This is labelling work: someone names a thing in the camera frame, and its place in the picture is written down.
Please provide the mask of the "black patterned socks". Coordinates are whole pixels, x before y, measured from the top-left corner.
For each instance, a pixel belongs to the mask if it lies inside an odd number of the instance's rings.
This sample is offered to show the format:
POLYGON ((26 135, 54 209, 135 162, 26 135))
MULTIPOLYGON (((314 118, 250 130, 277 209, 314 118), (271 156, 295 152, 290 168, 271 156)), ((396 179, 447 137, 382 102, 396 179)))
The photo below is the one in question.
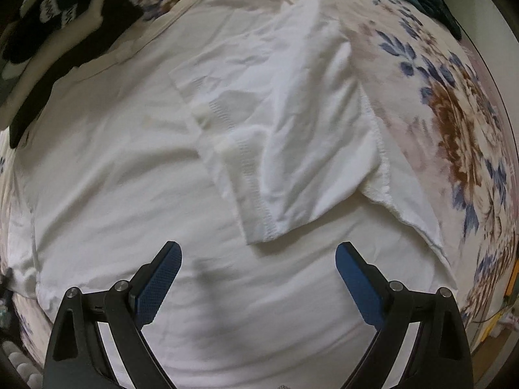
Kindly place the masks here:
POLYGON ((1 53, 1 77, 5 81, 20 77, 50 38, 64 45, 80 18, 89 18, 96 25, 89 26, 86 36, 64 53, 77 58, 75 66, 107 51, 142 15, 142 9, 130 0, 36 0, 7 38, 1 53))

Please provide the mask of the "floral fleece bed blanket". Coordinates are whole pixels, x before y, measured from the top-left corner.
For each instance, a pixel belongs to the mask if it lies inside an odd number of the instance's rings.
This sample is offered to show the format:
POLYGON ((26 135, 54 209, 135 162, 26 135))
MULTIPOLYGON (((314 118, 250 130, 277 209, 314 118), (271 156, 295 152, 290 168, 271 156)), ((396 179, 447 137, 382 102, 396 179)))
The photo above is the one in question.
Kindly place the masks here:
MULTIPOLYGON (((133 1, 144 10, 144 19, 99 57, 137 40, 194 0, 133 1)), ((471 58, 435 20, 404 0, 334 2, 370 106, 409 163, 438 221, 453 279, 447 287, 454 292, 463 322, 470 323, 484 312, 496 284, 508 273, 518 237, 514 161, 499 112, 471 58)), ((1 247, 8 267, 17 149, 1 150, 6 164, 1 247)), ((42 365, 54 318, 47 317, 37 300, 14 291, 22 345, 42 365)))

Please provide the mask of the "cream folded garment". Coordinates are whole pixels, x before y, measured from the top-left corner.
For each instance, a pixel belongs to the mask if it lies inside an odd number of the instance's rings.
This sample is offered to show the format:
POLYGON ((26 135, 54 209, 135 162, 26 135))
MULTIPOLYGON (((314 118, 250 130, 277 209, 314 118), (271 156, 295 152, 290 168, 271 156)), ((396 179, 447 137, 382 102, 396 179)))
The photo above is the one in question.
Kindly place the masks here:
POLYGON ((21 105, 44 74, 67 52, 101 26, 104 0, 92 0, 86 12, 53 32, 28 62, 14 87, 1 98, 1 130, 11 125, 21 105))

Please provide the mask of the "white t-shirt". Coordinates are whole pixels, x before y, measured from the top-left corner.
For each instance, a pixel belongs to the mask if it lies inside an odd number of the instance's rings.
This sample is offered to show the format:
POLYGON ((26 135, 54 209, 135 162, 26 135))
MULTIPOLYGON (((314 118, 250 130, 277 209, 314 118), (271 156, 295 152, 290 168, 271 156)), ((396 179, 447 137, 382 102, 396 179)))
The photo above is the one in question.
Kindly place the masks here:
POLYGON ((452 286, 440 228, 372 110, 334 0, 194 0, 60 79, 14 155, 8 264, 55 318, 166 242, 145 336, 180 388, 337 388, 374 330, 335 267, 452 286))

